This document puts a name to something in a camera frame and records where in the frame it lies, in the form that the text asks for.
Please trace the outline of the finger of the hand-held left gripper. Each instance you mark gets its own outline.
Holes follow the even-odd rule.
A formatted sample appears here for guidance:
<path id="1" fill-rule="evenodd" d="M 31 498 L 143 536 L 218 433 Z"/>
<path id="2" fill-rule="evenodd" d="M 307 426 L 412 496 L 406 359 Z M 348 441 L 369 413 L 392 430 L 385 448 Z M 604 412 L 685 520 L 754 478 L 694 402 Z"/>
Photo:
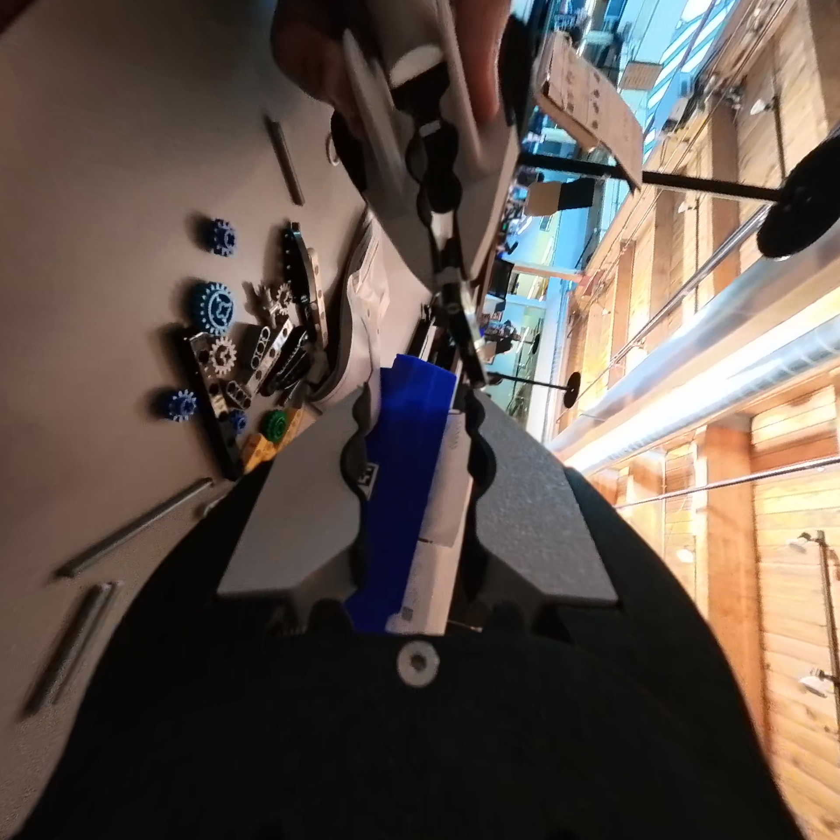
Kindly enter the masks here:
<path id="1" fill-rule="evenodd" d="M 341 46 L 358 122 L 340 142 L 344 168 L 388 235 L 429 237 L 427 157 L 406 93 L 436 68 L 437 31 L 345 29 Z"/>
<path id="2" fill-rule="evenodd" d="M 429 282 L 454 284 L 475 276 L 489 247 L 518 155 L 517 114 L 504 101 L 480 127 L 455 40 L 430 47 Z"/>

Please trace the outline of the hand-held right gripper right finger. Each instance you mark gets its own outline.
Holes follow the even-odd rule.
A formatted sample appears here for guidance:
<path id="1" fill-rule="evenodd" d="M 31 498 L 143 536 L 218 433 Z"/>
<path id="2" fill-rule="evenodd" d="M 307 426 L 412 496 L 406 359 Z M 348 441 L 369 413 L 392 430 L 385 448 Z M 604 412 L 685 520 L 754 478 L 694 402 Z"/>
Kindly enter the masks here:
<path id="1" fill-rule="evenodd" d="M 549 606 L 612 608 L 607 573 L 561 462 L 480 391 L 465 394 L 472 481 L 463 593 L 531 623 Z"/>

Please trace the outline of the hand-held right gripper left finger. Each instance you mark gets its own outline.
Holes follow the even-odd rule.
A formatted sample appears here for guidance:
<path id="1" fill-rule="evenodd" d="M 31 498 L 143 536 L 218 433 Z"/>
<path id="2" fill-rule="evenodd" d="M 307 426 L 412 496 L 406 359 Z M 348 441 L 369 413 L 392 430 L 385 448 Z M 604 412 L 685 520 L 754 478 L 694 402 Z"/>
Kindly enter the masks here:
<path id="1" fill-rule="evenodd" d="M 371 388 L 355 388 L 272 462 L 217 595 L 279 605 L 307 624 L 323 601 L 345 602 L 367 576 L 362 479 Z"/>

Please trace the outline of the black yellow lego beam assembly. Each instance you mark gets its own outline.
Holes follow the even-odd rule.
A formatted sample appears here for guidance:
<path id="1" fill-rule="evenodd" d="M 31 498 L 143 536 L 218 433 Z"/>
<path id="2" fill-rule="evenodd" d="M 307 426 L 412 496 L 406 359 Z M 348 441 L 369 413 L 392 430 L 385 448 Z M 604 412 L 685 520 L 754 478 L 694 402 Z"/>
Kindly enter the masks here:
<path id="1" fill-rule="evenodd" d="M 435 250 L 433 280 L 434 297 L 457 346 L 465 377 L 473 388 L 483 388 L 488 384 L 480 353 L 484 341 L 478 328 L 472 286 L 456 237 L 450 238 L 442 249 Z"/>

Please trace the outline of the lego instruction booklet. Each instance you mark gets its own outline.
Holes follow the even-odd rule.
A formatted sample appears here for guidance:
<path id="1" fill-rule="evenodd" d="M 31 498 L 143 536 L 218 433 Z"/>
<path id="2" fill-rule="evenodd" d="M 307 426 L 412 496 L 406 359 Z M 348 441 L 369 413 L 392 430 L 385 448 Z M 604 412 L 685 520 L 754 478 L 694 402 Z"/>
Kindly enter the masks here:
<path id="1" fill-rule="evenodd" d="M 310 396 L 321 420 L 375 428 L 381 409 L 396 410 L 405 400 L 414 419 L 445 430 L 458 413 L 446 405 L 455 390 L 453 375 L 431 364 L 398 355 L 382 358 L 382 326 L 389 307 L 389 283 L 382 263 L 383 234 L 370 210 L 361 218 L 343 279 L 337 287 L 338 320 L 329 328 L 329 374 Z"/>

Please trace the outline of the pile of loose lego pieces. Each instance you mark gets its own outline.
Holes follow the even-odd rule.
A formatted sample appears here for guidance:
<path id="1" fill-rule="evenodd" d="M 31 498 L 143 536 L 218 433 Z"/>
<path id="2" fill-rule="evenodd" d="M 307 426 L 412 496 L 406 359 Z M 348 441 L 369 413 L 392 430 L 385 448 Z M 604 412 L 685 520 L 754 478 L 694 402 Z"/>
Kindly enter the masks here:
<path id="1" fill-rule="evenodd" d="M 235 368 L 237 361 L 235 344 L 229 338 L 235 316 L 233 293 L 225 284 L 201 281 L 191 294 L 190 304 L 192 320 L 202 330 L 183 333 L 177 348 L 182 352 L 185 370 L 192 375 L 195 386 L 168 394 L 164 402 L 164 417 L 174 423 L 201 417 L 224 477 L 236 480 L 245 473 L 238 438 L 245 432 L 247 412 L 261 383 L 263 373 L 260 366 L 263 361 L 275 361 L 279 351 L 269 342 L 270 328 L 262 328 L 255 354 L 256 367 L 253 369 L 256 384 L 241 385 L 226 380 L 224 376 Z M 70 580 L 85 573 L 187 502 L 197 499 L 213 484 L 212 478 L 198 479 L 63 564 L 56 573 L 57 578 Z M 28 700 L 25 711 L 29 716 L 59 701 L 116 588 L 115 583 L 97 584 L 84 594 L 53 658 Z"/>

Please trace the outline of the person's left hand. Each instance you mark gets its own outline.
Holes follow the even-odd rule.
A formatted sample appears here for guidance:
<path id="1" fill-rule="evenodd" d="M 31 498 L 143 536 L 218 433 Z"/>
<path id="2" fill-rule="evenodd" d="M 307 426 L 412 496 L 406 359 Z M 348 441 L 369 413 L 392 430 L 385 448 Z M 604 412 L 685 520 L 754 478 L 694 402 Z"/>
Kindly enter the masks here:
<path id="1" fill-rule="evenodd" d="M 511 3 L 455 1 L 450 6 L 470 104 L 477 123 L 488 123 L 500 109 L 498 60 Z M 360 139 L 364 126 L 342 47 L 346 29 L 368 54 L 377 52 L 364 2 L 282 1 L 275 8 L 269 43 L 282 75 L 311 98 L 330 105 Z"/>

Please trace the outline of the white printed paper bags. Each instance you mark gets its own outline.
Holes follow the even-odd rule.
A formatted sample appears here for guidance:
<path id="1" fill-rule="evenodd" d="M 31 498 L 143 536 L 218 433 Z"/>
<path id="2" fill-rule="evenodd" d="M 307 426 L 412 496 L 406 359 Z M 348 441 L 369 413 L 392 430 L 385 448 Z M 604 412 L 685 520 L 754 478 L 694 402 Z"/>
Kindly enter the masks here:
<path id="1" fill-rule="evenodd" d="M 395 635 L 445 635 L 473 488 L 466 415 L 451 410 L 437 457 L 402 605 L 385 630 Z"/>

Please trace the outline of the blue storage bin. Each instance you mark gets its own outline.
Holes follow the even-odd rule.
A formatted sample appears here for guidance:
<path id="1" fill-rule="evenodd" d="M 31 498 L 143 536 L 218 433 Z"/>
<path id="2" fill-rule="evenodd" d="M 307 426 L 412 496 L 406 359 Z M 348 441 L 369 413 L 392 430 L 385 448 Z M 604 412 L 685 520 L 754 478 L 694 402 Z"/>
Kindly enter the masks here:
<path id="1" fill-rule="evenodd" d="M 366 437 L 376 467 L 366 502 L 366 578 L 345 603 L 359 634 L 386 634 L 403 607 L 455 384 L 446 369 L 407 354 L 381 370 L 380 412 Z"/>

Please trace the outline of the tan cardboard panel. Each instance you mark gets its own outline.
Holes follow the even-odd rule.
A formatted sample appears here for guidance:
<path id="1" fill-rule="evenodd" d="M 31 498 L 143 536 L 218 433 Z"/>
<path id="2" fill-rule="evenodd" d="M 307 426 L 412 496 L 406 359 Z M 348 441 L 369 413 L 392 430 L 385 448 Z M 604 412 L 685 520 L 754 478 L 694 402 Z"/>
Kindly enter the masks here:
<path id="1" fill-rule="evenodd" d="M 545 40 L 533 88 L 537 106 L 584 152 L 604 149 L 631 189 L 642 188 L 643 128 L 619 91 L 576 52 L 564 32 Z"/>

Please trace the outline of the silver round duct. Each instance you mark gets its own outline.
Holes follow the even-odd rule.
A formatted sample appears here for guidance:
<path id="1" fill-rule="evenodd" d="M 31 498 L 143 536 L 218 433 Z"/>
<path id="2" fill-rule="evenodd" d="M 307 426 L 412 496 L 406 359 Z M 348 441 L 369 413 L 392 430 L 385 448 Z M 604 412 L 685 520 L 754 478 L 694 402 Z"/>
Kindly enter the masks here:
<path id="1" fill-rule="evenodd" d="M 591 474 L 838 365 L 838 230 L 760 259 L 550 444 Z"/>

